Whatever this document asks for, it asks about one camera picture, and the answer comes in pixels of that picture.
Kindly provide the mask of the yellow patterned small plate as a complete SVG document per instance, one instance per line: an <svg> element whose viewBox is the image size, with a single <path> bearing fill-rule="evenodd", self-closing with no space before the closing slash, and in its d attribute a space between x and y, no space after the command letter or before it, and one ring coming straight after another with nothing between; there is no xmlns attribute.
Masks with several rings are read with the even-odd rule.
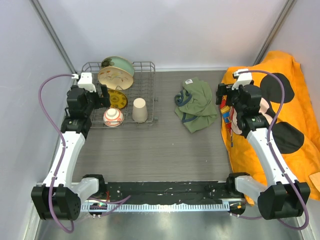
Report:
<svg viewBox="0 0 320 240"><path fill-rule="evenodd" d="M111 108L117 108L121 110L127 106L128 98L123 92L119 90L109 89L108 94Z"/></svg>

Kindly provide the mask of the cream bird plate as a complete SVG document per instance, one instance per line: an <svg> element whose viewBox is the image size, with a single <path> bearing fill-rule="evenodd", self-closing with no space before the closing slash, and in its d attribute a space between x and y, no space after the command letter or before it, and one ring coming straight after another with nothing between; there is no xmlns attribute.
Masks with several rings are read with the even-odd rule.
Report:
<svg viewBox="0 0 320 240"><path fill-rule="evenodd" d="M134 83L133 77L127 71L113 66L101 69L97 79L100 84L106 85L111 90L126 90Z"/></svg>

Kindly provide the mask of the beige tumbler cup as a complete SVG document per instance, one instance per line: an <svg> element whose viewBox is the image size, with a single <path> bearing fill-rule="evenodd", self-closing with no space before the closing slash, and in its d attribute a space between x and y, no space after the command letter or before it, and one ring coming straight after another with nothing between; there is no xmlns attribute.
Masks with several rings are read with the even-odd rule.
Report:
<svg viewBox="0 0 320 240"><path fill-rule="evenodd" d="M136 98L133 101L132 119L137 123L144 123L148 118L146 101L143 98Z"/></svg>

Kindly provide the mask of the green flower plate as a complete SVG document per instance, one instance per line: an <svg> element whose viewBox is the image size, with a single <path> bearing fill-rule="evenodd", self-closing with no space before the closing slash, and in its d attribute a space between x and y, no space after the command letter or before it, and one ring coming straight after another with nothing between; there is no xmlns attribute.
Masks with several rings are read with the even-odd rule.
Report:
<svg viewBox="0 0 320 240"><path fill-rule="evenodd" d="M101 62L100 67L101 68L116 67L128 72L132 77L134 76L134 73L135 73L133 64L121 56L109 56L105 58Z"/></svg>

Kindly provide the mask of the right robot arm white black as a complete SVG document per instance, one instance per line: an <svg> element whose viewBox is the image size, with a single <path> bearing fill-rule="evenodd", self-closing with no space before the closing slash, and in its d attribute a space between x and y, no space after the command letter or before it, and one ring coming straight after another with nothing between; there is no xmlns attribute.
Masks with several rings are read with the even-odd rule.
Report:
<svg viewBox="0 0 320 240"><path fill-rule="evenodd" d="M240 194L250 197L265 220L308 217L310 188L298 181L276 146L269 122L260 112L261 89L253 84L233 87L220 83L216 104L220 105L223 97L235 111L235 124L254 149L267 180L263 185L247 173L237 173L226 184L226 193L233 198Z"/></svg>

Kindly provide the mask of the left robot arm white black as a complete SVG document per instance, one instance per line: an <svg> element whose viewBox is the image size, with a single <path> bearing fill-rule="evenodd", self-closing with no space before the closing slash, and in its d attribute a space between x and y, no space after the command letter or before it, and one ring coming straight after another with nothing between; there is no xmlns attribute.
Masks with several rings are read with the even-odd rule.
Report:
<svg viewBox="0 0 320 240"><path fill-rule="evenodd" d="M40 186L33 187L31 199L42 220L76 220L81 205L90 197L102 199L107 192L101 174L86 174L72 184L76 162L92 126L91 113L108 107L109 100L96 90L73 85L67 92L67 113L59 129L60 144L51 169Z"/></svg>

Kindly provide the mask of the white orange patterned bowl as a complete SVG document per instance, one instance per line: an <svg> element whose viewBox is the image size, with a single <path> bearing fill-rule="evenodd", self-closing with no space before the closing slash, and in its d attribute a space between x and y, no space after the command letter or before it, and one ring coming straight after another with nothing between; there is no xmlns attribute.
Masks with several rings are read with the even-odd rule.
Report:
<svg viewBox="0 0 320 240"><path fill-rule="evenodd" d="M124 120L124 115L117 108L109 108L103 114L103 123L107 127L118 127Z"/></svg>

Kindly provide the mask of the green shirt with blue trim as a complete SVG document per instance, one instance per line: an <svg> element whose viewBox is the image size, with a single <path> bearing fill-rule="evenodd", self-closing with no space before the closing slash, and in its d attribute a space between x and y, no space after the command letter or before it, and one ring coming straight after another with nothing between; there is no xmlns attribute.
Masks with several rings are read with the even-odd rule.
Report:
<svg viewBox="0 0 320 240"><path fill-rule="evenodd" d="M174 112L191 133L211 126L218 117L210 85L198 77L182 81L182 89L174 96Z"/></svg>

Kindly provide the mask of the orange Mickey Mouse towel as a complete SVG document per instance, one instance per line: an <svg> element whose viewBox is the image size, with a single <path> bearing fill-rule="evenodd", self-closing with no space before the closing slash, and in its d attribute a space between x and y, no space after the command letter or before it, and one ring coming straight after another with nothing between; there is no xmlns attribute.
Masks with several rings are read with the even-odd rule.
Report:
<svg viewBox="0 0 320 240"><path fill-rule="evenodd" d="M262 113L269 122L281 102L281 87L267 71L279 78L284 87L284 103L272 135L286 164L300 182L310 187L310 198L318 201L320 192L310 176L320 171L320 131L310 100L301 65L295 58L282 51L267 53L263 61L251 66L254 85L261 88L264 106ZM249 142L232 127L231 118L236 114L223 98L219 106L222 114L221 135L226 146L231 169L234 173L246 172L263 185L267 180L259 159Z"/></svg>

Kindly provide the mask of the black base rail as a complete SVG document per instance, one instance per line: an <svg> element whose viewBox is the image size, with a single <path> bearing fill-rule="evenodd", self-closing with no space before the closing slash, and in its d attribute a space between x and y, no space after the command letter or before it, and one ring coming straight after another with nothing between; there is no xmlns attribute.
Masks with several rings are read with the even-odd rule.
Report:
<svg viewBox="0 0 320 240"><path fill-rule="evenodd" d="M240 197L227 191L224 181L108 182L104 196L112 202L130 196L131 205L215 204Z"/></svg>

